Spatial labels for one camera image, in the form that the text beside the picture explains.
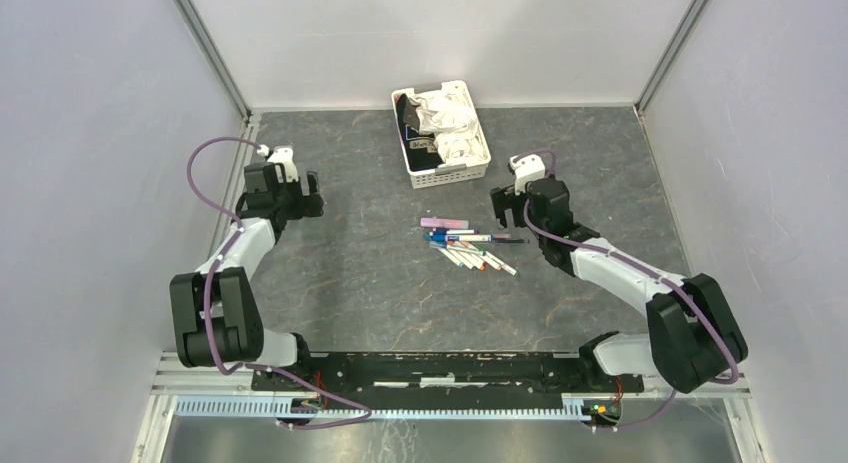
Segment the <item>white marker bundle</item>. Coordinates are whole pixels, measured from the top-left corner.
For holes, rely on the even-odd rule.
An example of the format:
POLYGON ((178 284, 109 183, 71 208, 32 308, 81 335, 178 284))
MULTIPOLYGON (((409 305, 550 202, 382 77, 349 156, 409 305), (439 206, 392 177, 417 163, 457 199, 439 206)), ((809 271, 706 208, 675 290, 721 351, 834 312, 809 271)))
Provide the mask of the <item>white marker bundle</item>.
POLYGON ((513 277, 517 277, 519 274, 514 267, 508 265, 491 253, 478 250, 476 247, 449 245, 448 243, 434 241, 429 242, 428 246, 441 253, 458 267, 476 269, 479 271, 492 269, 494 271, 505 272, 513 277))

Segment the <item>white plastic basket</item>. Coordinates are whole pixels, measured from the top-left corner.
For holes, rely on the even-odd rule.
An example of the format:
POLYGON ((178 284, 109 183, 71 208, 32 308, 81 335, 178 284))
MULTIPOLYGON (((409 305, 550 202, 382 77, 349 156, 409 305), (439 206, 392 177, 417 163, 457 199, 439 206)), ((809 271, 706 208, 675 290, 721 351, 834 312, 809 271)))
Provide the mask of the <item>white plastic basket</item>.
POLYGON ((391 99, 405 168, 414 189, 485 175, 491 152, 465 81, 398 89, 391 99))

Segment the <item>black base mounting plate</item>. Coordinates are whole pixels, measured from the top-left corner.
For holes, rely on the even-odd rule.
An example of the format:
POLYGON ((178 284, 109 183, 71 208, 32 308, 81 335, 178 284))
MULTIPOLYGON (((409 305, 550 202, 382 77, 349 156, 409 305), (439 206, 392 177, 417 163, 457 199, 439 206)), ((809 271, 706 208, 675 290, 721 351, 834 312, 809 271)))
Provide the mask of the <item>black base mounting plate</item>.
POLYGON ((639 376, 608 376, 590 358, 566 352, 313 353, 283 376, 253 373, 260 392, 332 393, 327 410, 558 409, 565 394, 592 398, 639 393, 639 376))

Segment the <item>black board in basket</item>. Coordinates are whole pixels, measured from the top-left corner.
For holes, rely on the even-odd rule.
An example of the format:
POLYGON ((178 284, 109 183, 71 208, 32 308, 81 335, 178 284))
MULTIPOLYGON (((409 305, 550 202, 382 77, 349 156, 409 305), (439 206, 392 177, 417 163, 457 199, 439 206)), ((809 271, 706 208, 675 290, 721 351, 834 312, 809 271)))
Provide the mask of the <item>black board in basket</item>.
POLYGON ((401 93, 395 102, 396 120, 401 145, 407 161, 408 170, 420 172, 438 168, 443 164, 435 144, 435 135, 421 129, 418 106, 411 102, 408 95, 401 93))

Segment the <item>crumpled white cloth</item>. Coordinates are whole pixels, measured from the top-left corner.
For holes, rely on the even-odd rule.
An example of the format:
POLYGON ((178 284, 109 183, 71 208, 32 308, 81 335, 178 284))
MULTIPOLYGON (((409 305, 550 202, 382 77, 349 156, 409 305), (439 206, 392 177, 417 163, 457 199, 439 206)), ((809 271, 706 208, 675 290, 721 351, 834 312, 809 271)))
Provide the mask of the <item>crumpled white cloth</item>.
POLYGON ((477 165, 487 159, 479 118, 461 88, 412 93, 409 99, 418 106, 421 129, 435 135, 442 165, 477 165))

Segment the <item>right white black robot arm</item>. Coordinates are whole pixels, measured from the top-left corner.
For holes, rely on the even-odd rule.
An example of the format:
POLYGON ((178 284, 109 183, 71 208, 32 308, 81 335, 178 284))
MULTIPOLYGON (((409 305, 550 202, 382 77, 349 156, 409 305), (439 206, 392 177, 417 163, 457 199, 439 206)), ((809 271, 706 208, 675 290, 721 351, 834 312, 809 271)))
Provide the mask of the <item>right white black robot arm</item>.
POLYGON ((660 377, 685 394, 738 381, 749 350, 716 279, 662 271, 615 247, 575 220, 566 184, 552 176, 520 191, 495 188, 490 198, 498 222, 528 228, 552 267, 597 285, 645 319, 644 333, 614 331, 581 347, 577 375, 585 388, 602 391, 622 375, 660 377))

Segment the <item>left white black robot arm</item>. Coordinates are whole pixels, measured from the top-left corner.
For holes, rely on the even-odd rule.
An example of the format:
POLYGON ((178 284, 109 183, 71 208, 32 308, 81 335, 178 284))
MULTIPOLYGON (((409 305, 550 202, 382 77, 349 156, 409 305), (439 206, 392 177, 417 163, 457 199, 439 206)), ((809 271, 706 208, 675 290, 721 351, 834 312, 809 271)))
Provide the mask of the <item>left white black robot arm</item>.
POLYGON ((314 364, 296 353, 296 337, 264 328, 250 283, 288 222, 323 215, 318 174, 306 172, 302 183, 288 176, 292 167, 248 165, 225 241, 194 272, 171 280, 176 349, 184 366, 216 367, 269 356, 288 389, 302 390, 312 382, 314 364))

